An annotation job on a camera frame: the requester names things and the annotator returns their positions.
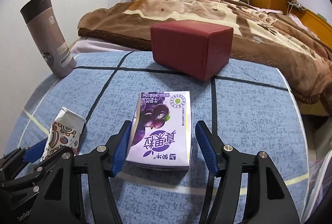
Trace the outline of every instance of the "bottle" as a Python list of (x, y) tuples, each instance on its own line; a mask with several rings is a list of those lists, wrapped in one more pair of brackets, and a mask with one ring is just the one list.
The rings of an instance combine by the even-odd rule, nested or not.
[(21, 14), (49, 68), (58, 79), (69, 75), (76, 61), (55, 19), (51, 0), (31, 0)]

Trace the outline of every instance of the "dark brown lid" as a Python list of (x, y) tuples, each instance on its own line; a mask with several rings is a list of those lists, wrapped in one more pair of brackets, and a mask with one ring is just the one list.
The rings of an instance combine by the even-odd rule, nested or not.
[(22, 7), (21, 14), (25, 23), (28, 23), (50, 7), (52, 7), (51, 0), (31, 0)]

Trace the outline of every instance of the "brown blanket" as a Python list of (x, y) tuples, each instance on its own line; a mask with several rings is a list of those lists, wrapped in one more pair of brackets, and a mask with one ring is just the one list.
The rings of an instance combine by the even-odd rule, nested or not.
[(151, 50), (152, 24), (193, 19), (234, 28), (231, 57), (277, 67), (295, 97), (332, 106), (332, 50), (287, 16), (258, 12), (229, 0), (137, 0), (84, 15), (80, 36)]

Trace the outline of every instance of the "metal screw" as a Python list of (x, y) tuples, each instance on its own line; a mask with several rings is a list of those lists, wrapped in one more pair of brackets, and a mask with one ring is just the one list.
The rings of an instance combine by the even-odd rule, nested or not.
[(268, 154), (265, 153), (264, 151), (259, 152), (259, 156), (263, 159), (266, 159), (268, 157)]
[(97, 147), (97, 151), (98, 152), (104, 152), (106, 150), (106, 146), (105, 145), (100, 145)]
[(68, 158), (70, 158), (70, 153), (64, 153), (63, 155), (62, 155), (62, 158), (63, 159), (68, 159)]
[(233, 151), (233, 147), (231, 145), (226, 144), (224, 146), (224, 150), (227, 151), (227, 152), (230, 152), (230, 151)]

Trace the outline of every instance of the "blue gripper pad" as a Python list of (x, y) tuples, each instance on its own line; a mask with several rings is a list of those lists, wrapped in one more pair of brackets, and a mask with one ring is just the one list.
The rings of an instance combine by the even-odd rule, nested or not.
[(122, 170), (123, 164), (125, 163), (131, 128), (132, 128), (132, 123), (130, 122), (119, 142), (119, 145), (117, 146), (117, 150), (114, 153), (113, 167), (111, 169), (111, 172), (113, 173), (114, 177), (117, 175), (119, 171)]
[(24, 161), (34, 163), (38, 159), (41, 159), (44, 153), (46, 142), (47, 138), (27, 149), (23, 157)]
[(216, 176), (217, 173), (219, 172), (219, 169), (217, 166), (217, 156), (210, 144), (210, 141), (206, 137), (206, 135), (199, 123), (196, 123), (195, 135), (196, 135), (197, 142), (200, 146), (200, 150), (202, 151), (202, 154), (203, 154), (203, 157), (204, 157), (208, 170), (210, 172), (212, 172), (214, 176)]

